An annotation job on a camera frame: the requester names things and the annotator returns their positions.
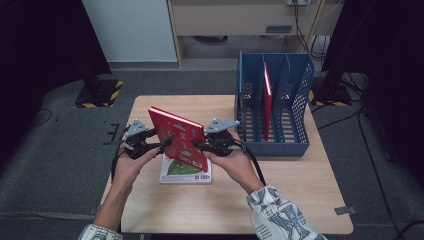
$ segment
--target patterned sleeve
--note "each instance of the patterned sleeve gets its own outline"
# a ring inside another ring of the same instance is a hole
[[[94,224],[90,224],[84,228],[81,235],[78,238],[79,240],[92,240],[92,239],[102,239],[102,240],[122,240],[122,235],[112,231],[110,229],[100,227]]]
[[[263,187],[247,197],[251,222],[261,240],[325,240],[306,222],[298,206],[280,197],[274,186]]]

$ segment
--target red book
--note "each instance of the red book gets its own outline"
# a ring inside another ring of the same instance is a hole
[[[264,132],[264,140],[268,141],[270,121],[272,111],[272,92],[271,82],[269,80],[268,67],[264,63],[264,93],[262,96],[262,124]]]
[[[171,146],[165,148],[167,157],[204,172],[208,171],[207,158],[190,142],[192,139],[206,141],[203,125],[153,106],[149,109],[149,114],[160,142],[172,137]]]

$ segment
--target book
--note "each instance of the book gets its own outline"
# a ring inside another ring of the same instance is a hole
[[[162,184],[210,184],[212,183],[211,161],[207,159],[208,171],[170,159],[163,154],[159,182]]]
[[[264,91],[262,97],[262,124],[263,124],[263,134],[264,140],[268,141],[270,121],[271,121],[271,112],[272,112],[272,89],[271,81],[269,79],[268,67],[264,62]]]
[[[172,144],[165,148],[165,155],[170,159],[175,159],[207,172],[207,158],[191,143],[191,140],[197,140],[199,142],[206,141],[203,125],[154,106],[148,112],[156,129],[159,141],[163,143],[172,137]]]

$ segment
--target yellow and black hazard tape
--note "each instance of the yellow and black hazard tape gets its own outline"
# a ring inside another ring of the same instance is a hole
[[[113,105],[113,103],[115,103],[116,98],[119,95],[119,91],[121,90],[121,86],[124,83],[124,81],[118,81],[116,83],[115,89],[112,93],[112,95],[110,96],[110,100],[108,102],[104,102],[104,103],[81,103],[81,104],[75,104],[76,108],[96,108],[96,107],[110,107]]]
[[[329,106],[343,107],[343,106],[351,106],[352,105],[351,101],[321,101],[321,100],[317,100],[312,91],[309,91],[309,101],[311,102],[311,104],[313,106],[329,105]]]

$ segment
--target person's right hand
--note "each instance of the person's right hand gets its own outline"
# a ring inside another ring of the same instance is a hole
[[[231,133],[234,139],[240,141],[237,133]],[[243,187],[250,194],[264,185],[259,180],[253,169],[250,158],[243,153],[241,149],[235,149],[227,157],[219,157],[211,152],[204,152],[204,155],[211,160],[212,163],[223,168],[228,175]]]

